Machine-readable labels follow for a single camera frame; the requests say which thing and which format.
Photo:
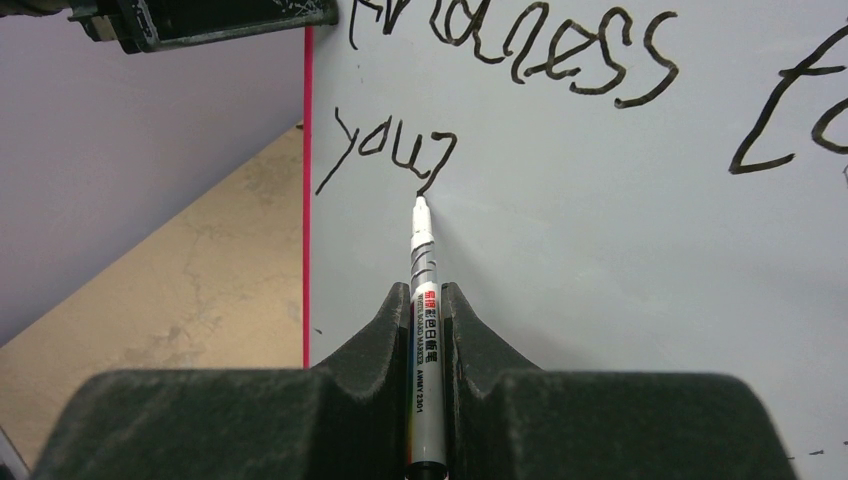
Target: marker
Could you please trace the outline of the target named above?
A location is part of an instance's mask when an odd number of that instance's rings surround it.
[[[436,280],[433,228],[424,197],[412,209],[412,318],[409,322],[409,412],[406,478],[444,480],[445,390],[442,370],[442,319]]]

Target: white surface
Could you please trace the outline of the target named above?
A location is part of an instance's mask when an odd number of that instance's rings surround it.
[[[501,52],[529,3],[493,3],[484,53]],[[614,5],[551,3],[522,70],[544,61],[566,18],[597,32]],[[392,164],[403,119],[402,158],[424,135],[421,171],[448,143],[430,132],[458,136],[427,192],[440,280],[458,282],[505,340],[548,369],[736,375],[767,405],[803,478],[844,476],[848,157],[815,144],[811,130],[848,96],[848,72],[795,82],[744,164],[790,152],[794,161],[728,173],[778,72],[846,25],[844,2],[622,2],[633,45],[622,46],[620,19],[608,37],[627,75],[601,96],[570,92],[571,79],[510,79],[538,14],[516,35],[516,55],[486,65],[471,39],[461,47],[437,40],[431,2],[410,3],[391,35],[360,6],[354,51],[350,5],[340,28],[316,38],[313,192],[349,145],[334,108],[351,135],[361,129],[359,143],[389,115],[393,123],[381,153],[354,150],[312,197],[311,320],[323,332],[312,335],[313,363],[373,317],[392,282],[407,281],[408,212],[423,181]],[[646,105],[615,108],[615,98],[639,96],[665,76],[642,37],[666,10],[678,17],[661,24],[654,44],[679,77]],[[466,24],[457,16],[454,30]],[[568,46],[581,41],[567,35]],[[848,39],[815,66],[845,64]],[[560,68],[576,66],[584,86],[614,75],[597,43]],[[826,133],[848,144],[848,112]],[[818,450],[825,454],[809,455]]]

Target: black marker writing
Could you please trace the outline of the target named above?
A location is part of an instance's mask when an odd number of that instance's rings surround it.
[[[445,154],[442,155],[442,159],[439,160],[439,163],[436,164],[436,168],[433,169],[433,174],[430,175],[430,179],[427,180],[427,183],[424,184],[423,187],[418,189],[418,196],[424,195],[424,192],[430,189],[433,185],[433,182],[436,180],[436,175],[442,171],[442,168],[448,163],[450,160],[450,155],[453,153],[453,149],[456,148],[456,142],[458,141],[455,133],[450,132],[433,132],[430,134],[430,138],[439,142],[442,140],[450,140],[450,144],[448,144],[448,148],[445,150]]]
[[[559,47],[559,42],[562,40],[562,37],[569,30],[574,30],[579,33],[586,39],[585,42],[577,45],[576,47],[572,47],[566,50],[561,55],[557,55],[557,47]],[[568,68],[565,70],[561,70],[559,72],[554,72],[554,67],[559,65],[560,63],[568,60],[569,58],[577,55],[578,53],[586,50],[593,43],[598,40],[598,36],[585,28],[582,25],[575,22],[572,19],[568,19],[557,28],[557,31],[554,33],[554,36],[551,38],[551,43],[548,45],[548,60],[545,63],[540,65],[536,65],[535,67],[530,67],[527,70],[524,70],[524,76],[529,77],[539,72],[545,72],[548,75],[548,78],[552,80],[562,80],[565,77],[573,77],[580,73],[580,67]]]
[[[385,7],[383,7],[375,5],[367,0],[352,0],[353,6],[351,9],[348,33],[351,47],[354,50],[358,49],[354,41],[354,27],[356,23],[357,9],[360,4],[377,12],[375,21],[379,23],[382,18],[382,33],[383,35],[390,35],[394,31],[401,12],[407,5],[409,5],[410,1],[411,0],[385,0]],[[502,44],[503,55],[495,57],[490,57],[483,53],[483,40],[480,37],[480,30],[485,24],[486,15],[489,12],[491,4],[492,0],[480,0],[476,9],[474,9],[470,0],[433,0],[433,10],[429,18],[430,29],[440,42],[454,47],[461,47],[468,41],[469,38],[473,38],[474,58],[488,65],[499,64],[507,57],[514,56],[510,68],[510,78],[518,85],[524,85],[526,83],[524,78],[541,72],[545,72],[547,77],[554,81],[569,77],[577,77],[577,75],[581,72],[580,67],[566,68],[559,71],[557,71],[556,68],[562,62],[565,62],[580,52],[585,51],[595,42],[599,42],[604,64],[613,70],[613,77],[605,84],[596,87],[583,86],[579,85],[577,81],[572,81],[569,86],[569,90],[580,95],[604,95],[624,82],[627,75],[627,69],[613,59],[610,52],[610,40],[608,36],[608,29],[611,22],[618,17],[623,22],[621,27],[621,43],[626,47],[632,45],[630,36],[634,21],[630,14],[623,8],[613,7],[609,9],[601,18],[597,33],[589,31],[573,19],[565,20],[562,24],[560,24],[548,45],[547,60],[542,64],[534,65],[522,70],[522,63],[526,60],[533,49],[550,14],[550,3],[541,1],[530,3],[518,15],[513,22],[512,27],[506,34]],[[439,18],[442,13],[444,13],[444,20],[443,22],[440,22]],[[516,41],[515,37],[518,35],[518,31],[521,27],[524,26],[525,20],[528,20],[528,17],[534,13],[536,16],[535,19],[532,20],[533,23],[530,27],[527,38],[524,40],[521,48],[516,54],[513,48],[513,43]],[[651,91],[641,97],[629,100],[616,98],[613,102],[616,108],[632,108],[645,105],[655,100],[658,96],[665,92],[677,78],[680,72],[677,64],[660,54],[653,44],[654,34],[660,24],[665,20],[676,16],[677,14],[675,12],[663,12],[654,17],[648,25],[643,39],[643,46],[651,56],[651,59],[668,70],[665,78],[663,78],[663,80]],[[459,20],[454,22],[454,20],[460,17],[464,17],[464,19],[467,20],[467,23],[464,24],[463,28],[457,30],[455,27],[462,24],[462,21]],[[584,40],[582,43],[571,47],[563,53],[557,53],[560,41],[569,30],[573,30],[580,34]]]
[[[833,153],[838,153],[840,155],[848,155],[848,145],[837,145],[830,140],[824,138],[824,132],[827,130],[828,125],[832,122],[840,113],[844,112],[845,109],[848,109],[848,98],[842,100],[837,103],[828,111],[824,112],[824,115],[819,118],[819,121],[813,125],[813,141],[816,142],[820,147],[823,147],[827,150],[830,150]]]
[[[626,46],[632,45],[633,42],[630,41],[630,28],[633,26],[633,19],[630,18],[630,14],[624,11],[623,8],[613,7],[609,9],[603,18],[601,18],[601,24],[598,25],[598,41],[601,42],[601,55],[604,57],[604,63],[615,70],[615,77],[603,86],[596,88],[578,87],[576,82],[571,82],[571,86],[568,88],[572,92],[579,93],[580,95],[603,95],[624,81],[624,76],[627,75],[627,69],[612,59],[609,51],[609,42],[607,41],[607,28],[616,16],[624,20],[624,25],[621,27],[621,42]]]
[[[409,5],[409,2],[412,0],[397,0],[397,4],[395,4],[392,0],[386,0],[386,16],[383,17],[383,35],[391,35],[395,29],[395,25],[397,24],[398,18],[400,18],[400,14],[403,12],[403,9]],[[359,7],[362,5],[364,7],[368,7],[377,12],[376,21],[380,21],[380,17],[383,13],[383,7],[381,5],[374,5],[368,0],[352,0],[350,7],[350,25],[348,26],[347,31],[347,39],[350,43],[350,46],[354,50],[359,50],[359,47],[356,46],[356,42],[353,39],[353,31],[354,25],[356,24],[356,12]]]
[[[523,85],[524,80],[518,75],[518,70],[521,68],[521,62],[527,58],[527,55],[530,53],[530,49],[533,48],[533,44],[536,42],[536,37],[539,36],[539,32],[542,30],[542,27],[545,25],[545,20],[548,18],[548,11],[550,7],[547,2],[534,2],[531,3],[529,7],[527,7],[521,15],[515,20],[515,23],[512,24],[512,28],[509,31],[509,34],[506,36],[506,40],[504,40],[503,52],[505,57],[512,56],[513,51],[510,49],[512,45],[512,40],[515,38],[515,34],[518,33],[518,29],[521,27],[521,24],[524,23],[524,19],[527,18],[528,15],[533,13],[535,10],[541,10],[539,16],[536,18],[536,24],[533,25],[533,29],[530,30],[530,35],[527,36],[527,41],[524,42],[524,47],[521,48],[521,51],[518,52],[518,56],[515,57],[515,60],[512,62],[512,81]]]
[[[335,175],[336,171],[338,171],[339,167],[342,166],[342,163],[344,163],[344,161],[347,159],[347,156],[350,155],[350,152],[353,151],[353,147],[356,145],[356,139],[357,139],[357,137],[359,137],[359,129],[358,128],[356,129],[355,132],[353,132],[353,136],[350,135],[350,131],[347,129],[347,127],[345,126],[342,119],[339,118],[339,107],[336,107],[335,115],[336,115],[336,121],[339,122],[339,125],[342,127],[342,130],[344,130],[345,136],[347,137],[347,140],[348,140],[348,142],[350,142],[350,144],[348,144],[347,150],[345,150],[345,153],[343,153],[341,158],[339,158],[339,161],[336,162],[336,164],[333,166],[332,169],[330,169],[330,173],[328,173],[327,176],[324,177],[324,180],[321,181],[321,184],[318,185],[318,189],[315,190],[315,195],[318,195],[319,193],[321,193],[321,190],[324,189],[324,186],[327,185],[327,182],[329,182],[330,179],[333,178],[333,175]]]
[[[622,100],[620,98],[616,98],[615,102],[613,103],[615,105],[615,108],[630,108],[644,105],[650,102],[651,100],[657,98],[662,92],[665,91],[666,88],[668,88],[669,85],[671,85],[674,79],[677,78],[677,74],[680,73],[680,69],[677,68],[677,64],[660,55],[660,52],[658,52],[656,47],[654,47],[654,33],[657,31],[657,28],[659,28],[662,22],[668,20],[669,18],[675,17],[677,17],[677,14],[675,12],[663,12],[654,17],[654,19],[651,20],[651,23],[648,25],[648,28],[645,30],[645,39],[643,41],[645,49],[651,55],[651,58],[653,58],[654,61],[658,64],[668,69],[668,73],[666,74],[665,78],[663,78],[662,81],[650,92],[646,93],[645,95],[642,95],[639,98],[634,98],[632,100]]]
[[[768,170],[770,168],[780,167],[782,165],[786,165],[791,162],[795,158],[794,153],[790,153],[783,157],[769,160],[761,163],[754,163],[750,165],[742,165],[742,162],[745,160],[745,155],[747,155],[748,151],[754,145],[754,142],[760,138],[760,135],[765,131],[766,126],[768,125],[769,120],[771,120],[771,116],[777,108],[778,103],[780,103],[780,99],[789,90],[789,87],[792,86],[799,78],[802,76],[822,76],[822,75],[831,75],[834,73],[839,73],[845,70],[845,66],[836,66],[836,67],[824,67],[824,68],[813,68],[816,62],[821,60],[821,58],[833,48],[834,45],[839,43],[843,38],[848,36],[848,26],[844,26],[836,31],[833,35],[831,35],[827,40],[825,40],[818,48],[813,51],[807,58],[801,61],[795,68],[790,70],[783,70],[780,72],[780,76],[783,77],[780,80],[780,83],[772,90],[771,95],[769,96],[768,101],[766,101],[765,107],[763,107],[763,111],[760,113],[760,117],[757,119],[757,122],[754,124],[754,128],[748,133],[744,140],[742,140],[742,144],[739,145],[739,148],[736,150],[736,153],[733,155],[733,160],[730,162],[730,173],[736,175],[739,173],[750,173],[750,172],[759,172],[761,170]],[[840,109],[840,105],[843,102],[840,102],[834,108],[831,108],[822,118],[816,122],[816,126],[813,127],[813,141],[818,143],[819,145],[827,148],[834,153],[845,154],[848,152],[843,152],[841,150],[841,146],[836,145],[832,142],[828,142],[825,140],[822,135],[824,134],[824,130],[827,128],[827,125],[830,123],[833,118],[839,115],[844,108]]]
[[[388,120],[386,120],[385,122],[378,125],[377,128],[375,128],[373,132],[369,133],[365,137],[365,139],[362,140],[362,143],[359,145],[359,154],[363,157],[367,157],[368,155],[374,155],[375,153],[382,152],[383,147],[386,146],[386,139],[389,138],[389,129],[390,128],[392,128],[392,116],[391,115],[389,115]],[[373,140],[374,137],[376,137],[377,135],[380,134],[380,132],[383,132],[383,136],[380,139],[380,144],[377,145],[375,148],[370,148],[370,149],[366,150],[365,147],[368,145],[368,142]]]
[[[350,153],[356,147],[357,141],[359,139],[360,129],[357,128],[354,131],[353,135],[351,135],[350,130],[348,129],[347,125],[345,125],[345,123],[339,117],[339,108],[338,107],[336,107],[336,109],[335,109],[335,117],[336,117],[336,122],[338,122],[339,126],[342,128],[342,131],[344,131],[344,134],[347,137],[347,140],[348,140],[349,143],[348,143],[348,146],[345,149],[344,153],[342,154],[341,158],[339,158],[339,160],[336,162],[336,164],[333,166],[333,168],[330,169],[329,173],[327,173],[327,176],[324,178],[324,180],[322,180],[321,183],[318,185],[318,188],[315,190],[316,196],[319,195],[323,191],[324,187],[327,185],[327,182],[329,182],[330,179],[333,177],[333,175],[335,175],[335,173],[339,170],[339,167],[341,167],[342,163],[344,163],[345,160],[347,160]],[[370,156],[370,155],[375,155],[375,154],[383,152],[383,150],[386,147],[386,142],[388,141],[389,131],[392,129],[392,123],[393,123],[393,117],[389,116],[384,122],[377,125],[371,131],[371,133],[369,133],[362,140],[362,142],[359,143],[359,148],[357,149],[357,153],[361,157],[367,157],[367,156]],[[415,167],[415,162],[418,160],[418,155],[421,151],[421,146],[422,146],[423,141],[424,141],[423,135],[419,134],[415,137],[415,142],[413,143],[413,146],[412,146],[412,153],[409,156],[409,160],[405,161],[405,162],[401,162],[398,159],[398,150],[400,149],[400,143],[401,143],[401,137],[402,136],[403,136],[403,120],[398,120],[397,121],[397,127],[396,127],[396,130],[395,130],[394,143],[392,145],[392,153],[391,153],[392,163],[395,166],[400,167],[404,170],[411,171],[413,174],[415,174],[415,176],[418,179],[425,180],[424,185],[421,188],[419,188],[418,191],[417,191],[418,195],[423,195],[424,192],[426,192],[433,185],[433,182],[436,181],[436,177],[438,177],[439,172],[441,172],[442,169],[445,167],[445,165],[447,165],[448,160],[450,160],[451,154],[453,153],[454,149],[456,148],[458,138],[457,138],[455,133],[451,133],[451,132],[432,132],[430,134],[430,139],[433,140],[434,143],[444,143],[443,141],[445,141],[445,140],[447,140],[448,143],[447,143],[447,146],[444,150],[444,153],[442,154],[441,159],[436,164],[436,166],[433,167],[432,170],[427,170],[425,172],[421,172],[418,168]]]
[[[480,29],[483,28],[483,22],[486,19],[486,13],[489,11],[490,4],[491,0],[483,0],[480,2],[480,5],[477,6],[477,10],[472,12],[471,6],[468,4],[468,0],[451,0],[450,6],[448,6],[447,12],[445,13],[445,35],[442,36],[442,34],[439,33],[438,28],[436,28],[436,18],[438,18],[439,12],[441,11],[442,1],[436,0],[436,5],[433,8],[433,14],[430,16],[430,28],[436,35],[436,38],[438,38],[442,43],[453,45],[455,47],[462,46],[462,44],[468,40],[468,35],[470,34],[474,38],[474,57],[476,59],[489,65],[501,63],[506,57],[492,58],[483,55],[483,41],[480,39]],[[468,18],[469,23],[462,35],[454,38],[453,32],[451,31],[451,23],[453,22],[453,12],[457,5],[462,6],[462,13],[466,16],[466,18]]]
[[[398,148],[400,147],[400,136],[401,136],[402,133],[403,133],[403,120],[398,122],[397,132],[395,133],[395,144],[392,147],[392,163],[394,163],[395,165],[397,165],[400,168],[409,169],[412,173],[415,174],[416,177],[420,178],[421,180],[424,180],[425,178],[427,178],[430,175],[430,170],[427,170],[426,172],[421,173],[421,172],[418,171],[417,168],[415,168],[415,161],[418,160],[418,152],[421,151],[421,142],[424,140],[424,136],[421,135],[421,134],[418,134],[418,136],[415,137],[415,144],[412,146],[412,153],[409,155],[409,161],[406,162],[406,163],[401,163],[397,159],[397,151],[398,151]]]

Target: handwritten word kindness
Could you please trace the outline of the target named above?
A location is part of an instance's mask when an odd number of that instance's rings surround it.
[[[539,32],[541,32],[548,19],[548,15],[550,13],[550,4],[548,2],[533,2],[527,6],[527,8],[519,14],[518,18],[515,19],[512,24],[512,28],[507,33],[506,38],[501,45],[502,55],[488,56],[483,54],[484,45],[483,40],[480,38],[480,30],[483,28],[485,23],[486,14],[489,11],[491,0],[481,0],[477,5],[476,10],[471,7],[469,0],[450,0],[446,4],[447,7],[444,12],[444,24],[441,28],[438,25],[438,19],[442,14],[442,7],[444,6],[443,1],[432,1],[434,6],[433,12],[430,15],[430,28],[440,42],[454,47],[459,47],[471,38],[474,41],[474,58],[489,65],[499,64],[507,58],[512,57],[510,73],[512,81],[518,85],[523,85],[525,83],[524,78],[529,78],[539,73],[544,73],[548,78],[555,81],[569,77],[576,77],[581,72],[580,67],[562,68],[560,65],[566,60],[569,60],[588,49],[595,43],[598,43],[600,46],[604,64],[612,70],[612,78],[601,85],[581,85],[574,80],[571,82],[569,90],[578,95],[604,95],[612,91],[615,87],[621,85],[627,76],[627,69],[620,63],[616,62],[610,53],[611,40],[609,29],[613,20],[616,18],[619,19],[619,23],[621,23],[620,32],[617,32],[616,35],[616,41],[620,41],[624,46],[630,46],[633,44],[630,38],[631,29],[633,27],[633,18],[621,7],[613,7],[607,10],[598,23],[597,32],[589,30],[573,19],[566,19],[559,25],[559,28],[557,28],[548,43],[547,60],[538,65],[522,68],[524,61],[536,43]],[[350,46],[354,50],[358,50],[355,41],[355,26],[359,7],[365,7],[375,11],[376,22],[378,23],[382,17],[383,35],[391,35],[397,25],[400,14],[410,4],[410,2],[411,0],[397,0],[397,2],[394,2],[393,0],[385,0],[385,6],[383,6],[377,5],[368,0],[353,0],[351,2],[352,7],[348,30],[348,41]],[[462,15],[468,22],[465,29],[458,34],[454,32],[452,27],[452,25],[455,25],[454,15]],[[533,18],[531,16],[535,16],[535,21],[532,23],[532,28],[527,38],[524,40],[524,44],[516,54],[513,50],[514,42],[516,41],[515,37],[518,34],[519,29],[524,25],[525,21],[531,21],[528,20]],[[654,88],[639,97],[630,99],[616,98],[613,102],[616,108],[631,108],[645,105],[662,94],[672,84],[672,82],[674,82],[675,78],[677,78],[677,75],[680,73],[677,65],[673,61],[665,58],[654,46],[654,34],[657,29],[664,21],[674,17],[677,17],[677,13],[670,11],[658,14],[649,22],[642,39],[642,45],[645,50],[647,50],[651,59],[653,59],[653,61],[660,67],[668,71],[665,77]],[[569,31],[573,31],[579,35],[582,41],[561,52],[560,43],[563,42],[563,38]]]

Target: black mechanical part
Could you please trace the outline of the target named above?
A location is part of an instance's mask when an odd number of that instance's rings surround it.
[[[442,289],[450,478],[795,479],[743,383],[546,372]],[[46,479],[403,478],[409,290],[315,367],[122,371],[74,396]]]
[[[0,0],[0,17],[7,15],[43,17],[55,15],[69,6],[68,0]]]
[[[334,25],[335,0],[0,0],[0,16],[64,8],[95,42],[126,53],[157,52],[291,28]]]

